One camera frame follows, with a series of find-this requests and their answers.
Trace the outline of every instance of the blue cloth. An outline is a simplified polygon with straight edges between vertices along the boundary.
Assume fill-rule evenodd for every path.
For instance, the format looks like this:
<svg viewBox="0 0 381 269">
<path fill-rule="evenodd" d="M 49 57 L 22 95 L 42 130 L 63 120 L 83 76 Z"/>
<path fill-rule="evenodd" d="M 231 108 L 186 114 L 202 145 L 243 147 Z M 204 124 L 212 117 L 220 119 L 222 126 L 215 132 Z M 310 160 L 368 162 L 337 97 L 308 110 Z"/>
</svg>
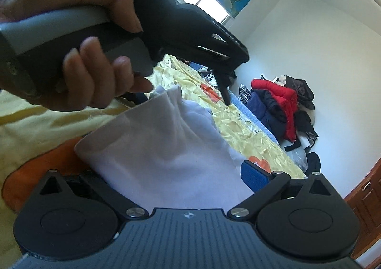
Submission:
<svg viewBox="0 0 381 269">
<path fill-rule="evenodd" d="M 272 99 L 270 102 L 269 100 L 262 100 L 260 95 L 255 92 L 251 93 L 251 98 L 247 101 L 246 106 L 279 141 L 283 139 L 286 132 L 286 116 L 271 94 L 268 93 L 268 95 Z M 275 109 L 273 109 L 275 107 L 278 111 L 282 111 L 281 117 L 274 115 L 276 114 Z"/>
<path fill-rule="evenodd" d="M 274 135 L 262 124 L 262 122 L 250 112 L 250 110 L 239 101 L 238 97 L 233 94 L 231 90 L 228 89 L 230 100 L 237 109 L 245 115 L 251 122 L 253 122 L 260 130 L 262 130 L 273 142 L 279 145 L 278 141 L 275 139 Z"/>
<path fill-rule="evenodd" d="M 198 64 L 198 63 L 193 63 L 193 62 L 191 62 L 191 63 L 189 64 L 189 67 L 190 67 L 190 68 L 193 68 L 195 71 L 198 71 L 199 69 L 204 68 L 205 66 L 200 65 L 200 64 Z"/>
</svg>

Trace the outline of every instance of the white cloth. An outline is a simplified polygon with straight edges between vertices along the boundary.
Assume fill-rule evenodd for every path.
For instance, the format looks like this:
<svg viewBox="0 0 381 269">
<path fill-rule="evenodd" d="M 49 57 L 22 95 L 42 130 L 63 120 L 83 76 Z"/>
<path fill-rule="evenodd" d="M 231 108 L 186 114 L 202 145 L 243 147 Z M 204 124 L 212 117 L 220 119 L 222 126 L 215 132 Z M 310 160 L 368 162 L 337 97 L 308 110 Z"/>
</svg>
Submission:
<svg viewBox="0 0 381 269">
<path fill-rule="evenodd" d="M 152 212 L 233 208 L 253 192 L 245 157 L 219 134 L 212 115 L 176 85 L 81 140 L 75 151 L 116 191 Z"/>
</svg>

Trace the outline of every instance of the pile of clothes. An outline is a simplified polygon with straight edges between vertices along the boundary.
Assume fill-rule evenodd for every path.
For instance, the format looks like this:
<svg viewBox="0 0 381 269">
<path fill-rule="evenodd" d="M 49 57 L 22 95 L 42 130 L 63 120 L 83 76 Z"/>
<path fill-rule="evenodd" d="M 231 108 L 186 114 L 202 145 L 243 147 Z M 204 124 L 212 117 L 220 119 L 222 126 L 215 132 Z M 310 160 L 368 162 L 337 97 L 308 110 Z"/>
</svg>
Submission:
<svg viewBox="0 0 381 269">
<path fill-rule="evenodd" d="M 309 152 L 319 135 L 313 127 L 314 94 L 307 82 L 287 75 L 273 81 L 261 77 L 252 80 L 251 90 L 240 85 L 240 101 L 275 136 L 306 175 L 319 171 L 319 156 Z"/>
</svg>

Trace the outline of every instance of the fingernail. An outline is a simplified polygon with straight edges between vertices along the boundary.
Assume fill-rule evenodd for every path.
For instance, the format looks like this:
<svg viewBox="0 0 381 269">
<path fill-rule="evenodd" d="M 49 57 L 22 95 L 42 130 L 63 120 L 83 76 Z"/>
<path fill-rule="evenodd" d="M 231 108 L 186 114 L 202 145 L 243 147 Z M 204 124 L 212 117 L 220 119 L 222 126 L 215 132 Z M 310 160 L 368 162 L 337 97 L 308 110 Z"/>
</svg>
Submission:
<svg viewBox="0 0 381 269">
<path fill-rule="evenodd" d="M 64 60 L 73 58 L 74 56 L 79 55 L 79 52 L 76 48 L 72 48 L 69 53 L 66 54 Z"/>
<path fill-rule="evenodd" d="M 127 56 L 120 56 L 117 59 L 115 59 L 114 64 L 116 65 L 123 65 L 123 64 L 128 64 L 131 63 L 131 60 Z"/>
</svg>

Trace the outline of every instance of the metal screw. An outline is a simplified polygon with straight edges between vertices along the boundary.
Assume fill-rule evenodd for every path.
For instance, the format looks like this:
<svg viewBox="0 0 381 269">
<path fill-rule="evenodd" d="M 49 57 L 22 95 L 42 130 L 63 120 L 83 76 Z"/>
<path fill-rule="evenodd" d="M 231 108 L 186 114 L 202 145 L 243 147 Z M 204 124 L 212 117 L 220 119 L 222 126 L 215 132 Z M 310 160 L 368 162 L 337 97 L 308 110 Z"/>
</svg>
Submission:
<svg viewBox="0 0 381 269">
<path fill-rule="evenodd" d="M 249 210 L 245 208 L 233 208 L 232 210 L 230 210 L 230 213 L 237 218 L 243 218 L 249 215 Z"/>
<path fill-rule="evenodd" d="M 130 208 L 126 211 L 126 214 L 131 218 L 139 218 L 145 214 L 143 208 Z"/>
</svg>

